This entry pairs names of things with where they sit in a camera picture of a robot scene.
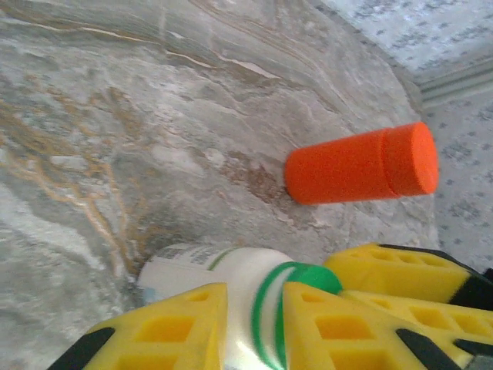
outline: marble surface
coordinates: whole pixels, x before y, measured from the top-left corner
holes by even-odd
[[[294,148],[420,118],[307,2],[2,2],[0,354],[45,368],[182,241],[438,247],[433,197],[302,207]]]

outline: green ring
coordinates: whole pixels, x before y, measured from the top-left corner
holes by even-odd
[[[274,370],[278,370],[278,367],[269,359],[267,356],[266,349],[262,344],[262,338],[260,337],[260,321],[262,318],[262,305],[265,296],[267,295],[267,289],[274,282],[274,280],[279,277],[279,275],[288,268],[299,266],[299,262],[285,262],[280,264],[276,268],[274,268],[267,277],[263,280],[262,284],[257,291],[257,296],[255,297],[255,302],[252,307],[252,315],[251,315],[251,329],[252,329],[252,337],[253,337],[253,346],[257,351],[260,359],[270,368]]]

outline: green stripe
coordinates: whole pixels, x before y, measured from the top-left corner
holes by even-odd
[[[227,251],[224,251],[223,253],[221,253],[219,256],[217,256],[217,258],[213,261],[213,263],[210,264],[210,266],[207,270],[208,271],[214,270],[214,268],[216,268],[216,266],[219,264],[219,262],[221,262],[223,260],[223,258],[225,258],[225,256],[227,256],[232,251],[235,251],[236,249],[238,249],[238,248],[228,249]]]
[[[267,366],[272,368],[273,370],[280,370],[276,364],[274,364],[269,356],[267,355],[267,351],[262,343],[262,338],[260,337],[260,324],[262,321],[262,306],[263,301],[267,295],[267,291],[269,290],[270,285],[282,274],[286,269],[291,267],[296,267],[299,265],[299,262],[285,262],[280,264],[276,268],[274,268],[267,277],[263,280],[262,284],[257,291],[257,296],[255,297],[255,302],[252,307],[252,315],[251,315],[251,329],[252,329],[252,338],[253,338],[253,346],[257,351],[260,359]]]

